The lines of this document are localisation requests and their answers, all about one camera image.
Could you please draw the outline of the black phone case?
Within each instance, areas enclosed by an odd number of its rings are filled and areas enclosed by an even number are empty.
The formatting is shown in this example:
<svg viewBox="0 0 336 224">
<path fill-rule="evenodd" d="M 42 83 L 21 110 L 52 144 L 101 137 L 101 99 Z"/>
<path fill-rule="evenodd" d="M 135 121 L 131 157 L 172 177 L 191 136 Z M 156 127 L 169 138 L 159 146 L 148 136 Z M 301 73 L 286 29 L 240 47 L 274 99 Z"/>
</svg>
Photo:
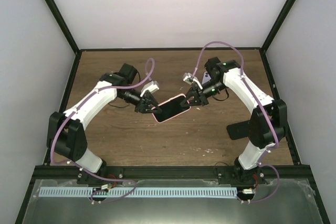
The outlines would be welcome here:
<svg viewBox="0 0 336 224">
<path fill-rule="evenodd" d="M 238 140 L 248 136 L 249 121 L 230 124 L 226 127 L 231 140 Z"/>
</svg>

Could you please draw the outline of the black enclosure frame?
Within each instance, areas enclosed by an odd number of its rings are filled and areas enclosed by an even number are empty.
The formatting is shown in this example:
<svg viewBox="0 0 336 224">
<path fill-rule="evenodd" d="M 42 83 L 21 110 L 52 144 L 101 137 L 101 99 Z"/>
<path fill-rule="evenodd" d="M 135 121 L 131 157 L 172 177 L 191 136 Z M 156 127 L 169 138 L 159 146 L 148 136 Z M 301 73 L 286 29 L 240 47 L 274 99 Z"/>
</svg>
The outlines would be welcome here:
<svg viewBox="0 0 336 224">
<path fill-rule="evenodd" d="M 71 71 L 70 71 L 70 76 L 68 78 L 66 89 L 65 89 L 62 101 L 61 101 L 60 109 L 63 110 L 65 108 L 65 105 L 67 105 L 67 103 L 68 103 L 69 96 L 70 96 L 70 91 L 72 89 L 73 82 L 74 82 L 74 79 L 75 79 L 75 75 L 76 75 L 76 72 L 78 70 L 79 61 L 80 61 L 82 52 L 84 52 L 84 50 L 79 49 L 79 47 L 77 46 L 77 44 L 76 44 L 68 26 L 66 25 L 66 22 L 65 22 L 64 18 L 61 15 L 61 12 L 59 11 L 59 8 L 57 7 L 56 2 L 54 0 L 44 0 L 44 1 L 46 2 L 47 6 L 49 7 L 54 19 L 56 20 L 58 26 L 60 27 L 61 31 L 63 32 L 67 42 L 69 43 L 70 47 L 72 48 L 72 50 L 75 53 L 75 59 L 74 59 L 73 64 L 72 64 L 72 68 L 71 68 Z M 269 49 L 271 43 L 273 42 L 275 36 L 277 35 L 277 33 L 278 33 L 280 27 L 282 26 L 283 22 L 285 21 L 286 17 L 288 16 L 288 14 L 289 14 L 291 8 L 293 7 L 295 1 L 296 0 L 286 0 L 285 1 L 278 17 L 276 18 L 275 23 L 273 24 L 269 34 L 267 35 L 266 40 L 264 41 L 264 43 L 261 47 L 257 48 L 259 50 L 259 53 L 260 53 L 260 56 L 261 56 L 261 59 L 262 59 L 263 65 L 264 65 L 264 69 L 266 71 L 266 76 L 268 78 L 268 82 L 269 82 L 271 92 L 272 92 L 274 98 L 279 98 L 280 95 L 279 95 L 276 83 L 274 81 L 273 74 L 272 74 L 271 69 L 270 69 L 270 65 L 269 65 L 269 62 L 268 62 L 268 59 L 267 59 L 266 52 Z M 314 191 L 316 193 L 314 198 L 315 198 L 315 201 L 317 203 L 317 207 L 318 207 L 318 210 L 319 210 L 320 217 L 321 217 L 323 223 L 329 223 L 330 220 L 329 220 L 328 214 L 325 210 L 325 207 L 324 207 L 323 201 L 321 199 L 319 190 L 317 188 L 316 182 L 313 178 L 313 174 L 312 174 L 312 171 L 310 169 L 310 166 L 301 164 L 301 160 L 300 160 L 298 150 L 297 150 L 296 144 L 294 142 L 291 130 L 288 130 L 286 139 L 288 141 L 288 147 L 289 147 L 291 157 L 292 157 L 292 161 L 293 161 L 294 164 L 292 166 L 282 165 L 282 166 L 280 166 L 280 169 L 282 171 L 288 170 L 288 171 L 292 171 L 292 172 L 298 172 L 299 175 L 306 175 L 307 177 L 311 177 L 312 182 L 311 182 L 310 185 L 312 186 L 312 189 L 314 189 Z M 50 178 L 54 178 L 57 173 L 63 175 L 64 178 L 70 178 L 73 175 L 73 172 L 74 172 L 73 168 L 61 168 L 60 166 L 52 168 L 49 164 L 36 166 L 34 168 L 32 178 L 30 180 L 29 186 L 28 186 L 27 191 L 26 191 L 26 195 L 24 197 L 23 203 L 21 205 L 21 208 L 19 210 L 19 213 L 18 213 L 18 216 L 17 216 L 17 219 L 16 219 L 15 223 L 20 224 L 20 223 L 23 223 L 23 221 L 24 221 L 24 217 L 25 217 L 25 214 L 26 214 L 27 208 L 28 208 L 28 201 L 29 201 L 29 199 L 32 195 L 33 185 L 34 185 L 35 180 L 37 178 L 40 178 L 42 175 L 46 175 Z"/>
</svg>

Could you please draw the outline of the lavender phone case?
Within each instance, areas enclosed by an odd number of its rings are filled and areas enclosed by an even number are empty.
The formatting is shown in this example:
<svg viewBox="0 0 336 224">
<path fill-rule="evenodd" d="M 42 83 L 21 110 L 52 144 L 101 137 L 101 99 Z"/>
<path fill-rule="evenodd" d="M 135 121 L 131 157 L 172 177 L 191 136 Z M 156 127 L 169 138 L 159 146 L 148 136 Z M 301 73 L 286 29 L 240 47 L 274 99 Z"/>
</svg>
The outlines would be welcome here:
<svg viewBox="0 0 336 224">
<path fill-rule="evenodd" d="M 210 75 L 208 74 L 208 72 L 204 72 L 203 74 L 203 78 L 202 78 L 202 84 L 208 82 L 211 79 Z"/>
</svg>

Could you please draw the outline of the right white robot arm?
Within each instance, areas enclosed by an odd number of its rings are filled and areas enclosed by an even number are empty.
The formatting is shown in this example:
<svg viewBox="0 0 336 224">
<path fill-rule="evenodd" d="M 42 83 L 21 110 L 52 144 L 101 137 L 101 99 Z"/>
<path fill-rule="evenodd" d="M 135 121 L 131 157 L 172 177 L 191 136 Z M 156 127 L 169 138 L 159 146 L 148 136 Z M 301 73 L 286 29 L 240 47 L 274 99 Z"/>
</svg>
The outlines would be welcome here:
<svg viewBox="0 0 336 224">
<path fill-rule="evenodd" d="M 205 106 L 208 98 L 222 90 L 232 90 L 250 113 L 250 119 L 228 125 L 226 130 L 231 140 L 248 138 L 244 151 L 235 159 L 233 177 L 238 183 L 248 182 L 262 165 L 263 157 L 278 148 L 286 136 L 287 105 L 275 100 L 259 89 L 244 73 L 242 65 L 235 60 L 221 62 L 217 57 L 205 64 L 209 80 L 200 83 L 191 73 L 185 73 L 183 81 L 190 84 L 182 107 Z"/>
</svg>

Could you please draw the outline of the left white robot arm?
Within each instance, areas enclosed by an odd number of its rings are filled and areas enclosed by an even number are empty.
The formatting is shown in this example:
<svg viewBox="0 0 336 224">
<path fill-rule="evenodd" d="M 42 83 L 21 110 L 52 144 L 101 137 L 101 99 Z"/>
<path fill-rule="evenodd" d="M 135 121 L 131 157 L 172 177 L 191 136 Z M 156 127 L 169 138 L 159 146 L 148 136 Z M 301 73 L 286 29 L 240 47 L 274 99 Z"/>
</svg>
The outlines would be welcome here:
<svg viewBox="0 0 336 224">
<path fill-rule="evenodd" d="M 106 162 L 88 147 L 86 128 L 92 119 L 108 103 L 117 98 L 134 105 L 138 113 L 161 113 L 153 93 L 159 90 L 157 81 L 146 77 L 137 84 L 134 78 L 138 70 L 127 63 L 118 72 L 103 74 L 95 87 L 77 104 L 64 112 L 54 112 L 49 118 L 47 147 L 50 161 L 59 154 L 67 162 L 82 168 L 95 184 L 107 180 Z"/>
</svg>

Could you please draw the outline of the black front mounting rail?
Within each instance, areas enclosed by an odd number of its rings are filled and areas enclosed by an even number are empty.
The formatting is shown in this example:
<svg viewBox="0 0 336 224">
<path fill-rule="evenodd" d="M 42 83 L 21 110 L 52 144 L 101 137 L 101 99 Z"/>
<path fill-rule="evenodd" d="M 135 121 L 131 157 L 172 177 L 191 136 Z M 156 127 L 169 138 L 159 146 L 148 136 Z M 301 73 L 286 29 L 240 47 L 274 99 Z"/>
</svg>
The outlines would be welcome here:
<svg viewBox="0 0 336 224">
<path fill-rule="evenodd" d="M 105 177 L 114 175 L 117 179 L 218 179 L 221 184 L 249 184 L 253 182 L 253 174 L 263 174 L 260 179 L 276 178 L 273 169 L 258 168 L 254 172 L 246 172 L 245 176 L 234 175 L 232 166 L 108 166 Z M 103 180 L 98 179 L 79 168 L 70 166 L 36 166 L 33 179 L 76 179 L 80 184 L 98 185 Z"/>
</svg>

